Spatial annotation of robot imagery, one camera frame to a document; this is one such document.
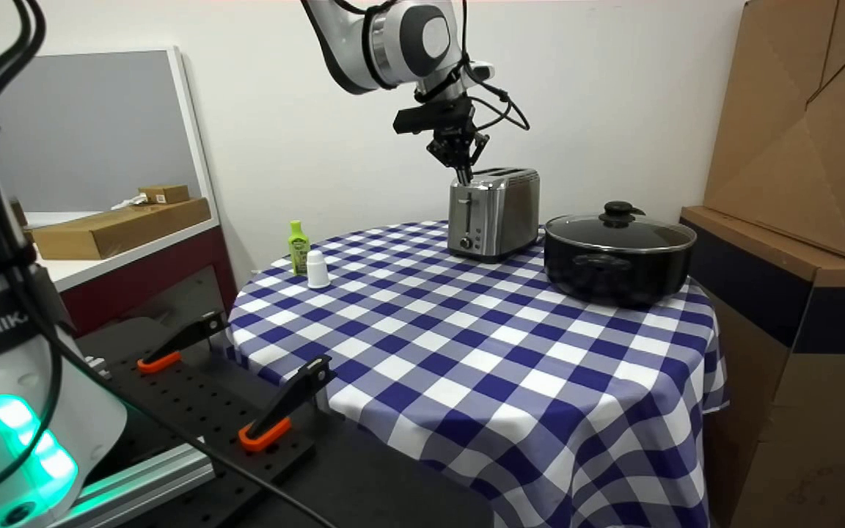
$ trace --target pot lid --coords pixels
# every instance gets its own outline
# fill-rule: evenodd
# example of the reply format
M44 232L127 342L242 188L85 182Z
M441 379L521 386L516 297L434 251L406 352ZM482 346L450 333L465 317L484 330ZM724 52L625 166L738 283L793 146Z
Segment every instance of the pot lid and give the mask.
M697 244L694 228L650 220L632 201L609 201L598 217L556 217L545 235L598 251L680 251Z

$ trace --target wire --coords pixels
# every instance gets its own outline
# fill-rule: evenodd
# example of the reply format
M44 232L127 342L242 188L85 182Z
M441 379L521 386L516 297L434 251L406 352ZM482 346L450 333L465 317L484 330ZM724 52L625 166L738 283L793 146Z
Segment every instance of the wire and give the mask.
M482 99L482 96L469 96L474 103L490 107L496 115L496 121L479 125L479 129L494 129L496 124L509 121L513 124L516 129L531 129L531 124L525 121L525 115L521 112L521 106L513 99L509 99L506 112L496 107L494 103Z
M39 52L41 41L44 41L44 14L41 8L33 2L33 14L36 14L36 34L31 38L31 14L25 11L20 0L16 0L19 11L20 11L20 34L19 41L0 55L0 93L4 88L16 78L16 72ZM19 239L11 236L11 223L4 210L4 201L0 201L0 260L19 254ZM10 280L10 291L19 297L19 305L25 311L31 311L33 305L33 292L31 292L31 283L33 283L33 276L28 267L19 267L19 276L16 269L6 273L6 280ZM44 333L44 341L51 341L47 333L47 317L31 311L33 322L39 326L39 330ZM10 480L25 462L28 458L36 451L36 445L41 442L54 412L57 412L57 404L60 404L60 392L61 392L61 355L57 346L47 346L51 349L51 385L47 385L47 392L44 392L44 401L41 401L41 421L39 421L39 430L33 433L33 439L28 442L28 449L6 467L0 468L0 484Z
M469 55L469 0L462 0L462 58Z
M340 6L340 8L349 11L349 14L367 14L367 8L358 8L358 6L353 6L353 2L346 2L346 0L334 0L334 6Z
M0 55L0 93L4 88L36 58L36 52L44 43L47 34L47 19L44 11L36 0L28 0L28 6L33 8L33 19L36 19L36 34L31 34L31 14L25 11L25 0L16 0L19 11L20 11L20 34L19 41ZM19 239L11 235L11 223L0 195L0 260L11 257L19 251ZM39 326L41 336L47 341L51 349L51 386L47 396L41 401L41 421L39 430L33 433L31 445L6 467L0 468L0 484L10 480L25 462L28 458L36 451L39 439L44 437L44 430L54 421L57 404L60 404L60 390L61 390L61 360L75 363L82 376L89 376L94 385L100 385L104 390L116 392L60 333L57 333L57 322L47 317L47 307L41 305L39 292L33 291L33 269L31 267L19 267L6 273L10 291L19 297L20 307L31 314L31 319ZM311 509L309 505L302 505L300 499L287 495L284 490L278 490L276 484L258 477L256 471L210 451L210 445L204 445L195 433L180 430L180 437L185 437L185 442L192 442L195 449L207 451L210 458L220 459L224 467L242 471L245 477L262 484L268 493L273 493L276 499L287 500L292 506L298 506L300 514L311 515L318 525L322 528L334 528L334 521L330 521L322 514Z

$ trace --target brown cardboard box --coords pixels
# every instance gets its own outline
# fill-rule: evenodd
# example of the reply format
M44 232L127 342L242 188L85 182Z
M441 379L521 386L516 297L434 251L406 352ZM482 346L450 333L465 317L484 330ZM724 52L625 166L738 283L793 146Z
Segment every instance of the brown cardboard box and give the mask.
M845 254L845 0L745 6L704 201Z
M711 506L735 528L845 528L845 257L686 207L732 407L707 420Z
M148 194L151 201L155 201L155 206L164 206L164 201L189 201L189 200L192 200L189 184L139 188L139 194Z
M92 260L151 244L212 217L207 200L120 207L70 223L33 228L39 251L57 260Z

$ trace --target gray wall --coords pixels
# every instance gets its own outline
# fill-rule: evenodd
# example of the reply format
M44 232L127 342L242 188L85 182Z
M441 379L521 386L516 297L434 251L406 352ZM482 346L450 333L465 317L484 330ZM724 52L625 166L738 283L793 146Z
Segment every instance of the gray wall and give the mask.
M164 50L39 55L0 96L0 184L28 210L107 210L170 182L199 194Z

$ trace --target small green bottle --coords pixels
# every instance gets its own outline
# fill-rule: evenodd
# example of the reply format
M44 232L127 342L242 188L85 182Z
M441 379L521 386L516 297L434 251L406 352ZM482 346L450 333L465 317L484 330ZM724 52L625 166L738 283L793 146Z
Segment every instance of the small green bottle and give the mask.
M287 225L287 260L292 260L292 267L293 267L293 276L305 276L309 250L311 250L311 244L309 244L309 236L305 236L305 232L302 232L302 223L293 220L293 223Z

